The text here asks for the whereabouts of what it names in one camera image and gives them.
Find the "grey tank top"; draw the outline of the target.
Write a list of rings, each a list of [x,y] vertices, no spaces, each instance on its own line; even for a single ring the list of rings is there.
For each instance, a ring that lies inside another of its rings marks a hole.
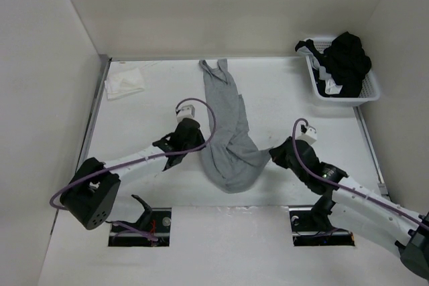
[[[206,103],[214,111],[209,127],[214,136],[200,152],[202,168],[220,190],[237,194],[249,190],[261,175],[270,154],[260,150],[249,136],[245,103],[228,71],[226,59],[211,67],[199,61]]]

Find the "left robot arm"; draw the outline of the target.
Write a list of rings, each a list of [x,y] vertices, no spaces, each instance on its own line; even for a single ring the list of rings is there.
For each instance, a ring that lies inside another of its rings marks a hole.
[[[182,119],[174,132],[144,150],[106,163],[94,157],[84,161],[60,194],[60,203],[87,230],[117,221],[120,186],[169,170],[203,144],[200,124]]]

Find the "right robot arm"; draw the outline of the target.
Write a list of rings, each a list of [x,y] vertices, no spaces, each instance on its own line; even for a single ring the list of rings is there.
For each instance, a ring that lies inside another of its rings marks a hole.
[[[319,195],[310,217],[316,228],[348,230],[392,253],[415,275],[428,278],[428,216],[394,204],[340,168],[321,162],[303,140],[288,137],[269,155]]]

